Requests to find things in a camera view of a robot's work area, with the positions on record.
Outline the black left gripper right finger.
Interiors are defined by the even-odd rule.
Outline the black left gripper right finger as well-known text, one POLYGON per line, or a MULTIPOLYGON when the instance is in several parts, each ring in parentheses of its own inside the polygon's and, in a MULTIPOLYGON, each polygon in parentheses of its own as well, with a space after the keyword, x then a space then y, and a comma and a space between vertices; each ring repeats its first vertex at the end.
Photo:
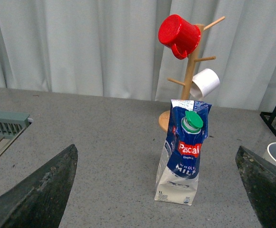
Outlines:
POLYGON ((276 228, 276 166, 244 146, 235 157, 248 199, 264 228, 276 228))

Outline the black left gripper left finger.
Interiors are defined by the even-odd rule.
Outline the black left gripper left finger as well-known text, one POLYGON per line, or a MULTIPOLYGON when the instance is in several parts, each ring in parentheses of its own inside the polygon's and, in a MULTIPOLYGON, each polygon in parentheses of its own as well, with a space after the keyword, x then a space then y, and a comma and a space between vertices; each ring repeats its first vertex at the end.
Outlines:
POLYGON ((76 175, 71 144, 0 196, 0 228, 57 228, 76 175))

